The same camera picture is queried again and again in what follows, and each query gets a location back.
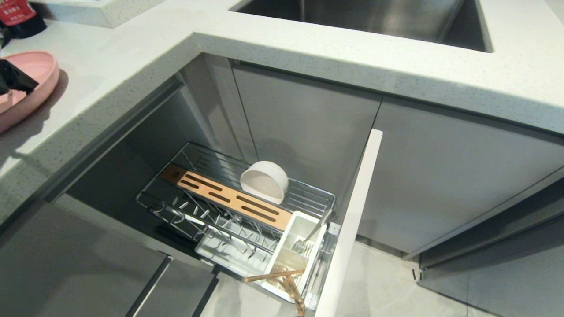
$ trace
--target white bowl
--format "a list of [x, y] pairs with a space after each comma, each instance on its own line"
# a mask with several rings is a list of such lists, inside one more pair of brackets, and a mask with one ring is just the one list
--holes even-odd
[[241, 188], [254, 196], [280, 204], [288, 190], [288, 176], [277, 164], [258, 161], [242, 173]]

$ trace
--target black object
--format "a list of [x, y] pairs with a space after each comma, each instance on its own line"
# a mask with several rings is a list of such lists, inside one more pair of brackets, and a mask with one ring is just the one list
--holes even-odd
[[39, 83], [5, 59], [0, 59], [0, 95], [10, 89], [25, 91], [29, 95]]
[[6, 45], [8, 45], [8, 43], [10, 43], [14, 35], [12, 34], [12, 32], [10, 32], [10, 30], [8, 30], [5, 25], [3, 25], [1, 21], [0, 24], [2, 24], [2, 29], [0, 29], [0, 41], [2, 42], [2, 48], [4, 48], [6, 47]]
[[31, 19], [24, 21], [20, 24], [12, 25], [8, 29], [12, 32], [14, 37], [27, 38], [45, 30], [47, 25], [43, 18], [36, 14]]

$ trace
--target utensil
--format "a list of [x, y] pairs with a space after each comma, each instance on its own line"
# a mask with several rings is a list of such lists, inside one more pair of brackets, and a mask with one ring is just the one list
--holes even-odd
[[[318, 222], [319, 219], [313, 216], [297, 210], [294, 211], [265, 270], [265, 272], [304, 270], [302, 275], [293, 276], [300, 294], [304, 292], [308, 285], [308, 277], [311, 276], [312, 269], [315, 266], [315, 258], [321, 248], [325, 227], [317, 230], [317, 233], [310, 239], [311, 248], [307, 256], [292, 251], [292, 246], [297, 240], [307, 236]], [[284, 300], [293, 302], [288, 292], [278, 282], [269, 280], [268, 283], [262, 283], [261, 286]]]
[[291, 299], [294, 300], [296, 304], [296, 310], [298, 311], [298, 315], [303, 317], [305, 315], [306, 304], [303, 302], [302, 296], [299, 294], [298, 287], [296, 286], [296, 282], [292, 278], [291, 275], [283, 277], [282, 286], [288, 293]]
[[288, 190], [289, 179], [276, 163], [258, 161], [242, 173], [240, 182], [244, 191], [280, 204]]
[[319, 221], [315, 224], [315, 227], [310, 232], [310, 234], [305, 239], [298, 240], [296, 241], [296, 243], [294, 243], [294, 245], [292, 246], [292, 251], [304, 256], [308, 256], [309, 254], [306, 253], [311, 251], [311, 246], [308, 244], [308, 242], [310, 241], [311, 237], [313, 237], [313, 235], [319, 230], [319, 228], [325, 225], [327, 218], [329, 218], [329, 215], [332, 212], [333, 209], [328, 209], [325, 213], [323, 213], [321, 219], [319, 219]]

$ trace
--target white cabinet door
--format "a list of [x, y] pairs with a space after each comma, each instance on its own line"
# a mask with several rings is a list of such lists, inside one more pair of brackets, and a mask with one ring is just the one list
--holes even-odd
[[354, 181], [351, 199], [346, 209], [341, 233], [339, 234], [337, 246], [335, 247], [335, 253], [333, 254], [327, 279], [325, 280], [323, 292], [319, 300], [316, 311], [317, 316], [335, 316], [335, 312], [337, 311], [341, 288], [345, 279], [347, 266], [349, 265], [349, 258], [353, 250], [356, 232], [358, 231], [360, 219], [362, 218], [374, 165], [380, 150], [380, 143], [382, 142], [382, 135], [382, 131], [372, 129], [368, 137]]

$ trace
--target bottle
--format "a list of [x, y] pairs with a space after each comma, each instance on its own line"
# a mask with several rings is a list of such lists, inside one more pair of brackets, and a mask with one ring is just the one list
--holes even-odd
[[47, 28], [28, 0], [0, 0], [0, 21], [17, 38], [27, 38]]

